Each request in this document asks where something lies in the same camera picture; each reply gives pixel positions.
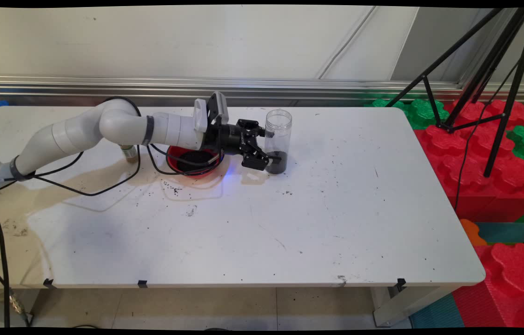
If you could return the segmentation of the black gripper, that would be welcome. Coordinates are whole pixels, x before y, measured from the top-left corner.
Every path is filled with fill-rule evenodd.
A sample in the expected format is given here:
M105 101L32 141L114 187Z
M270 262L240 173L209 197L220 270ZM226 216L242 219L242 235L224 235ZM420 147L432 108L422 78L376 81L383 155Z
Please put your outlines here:
M258 121L239 119L236 125L209 124L204 135L204 150L219 152L225 155L241 155L241 165L255 170L285 171L286 152L260 150L253 138L264 138L266 131Z

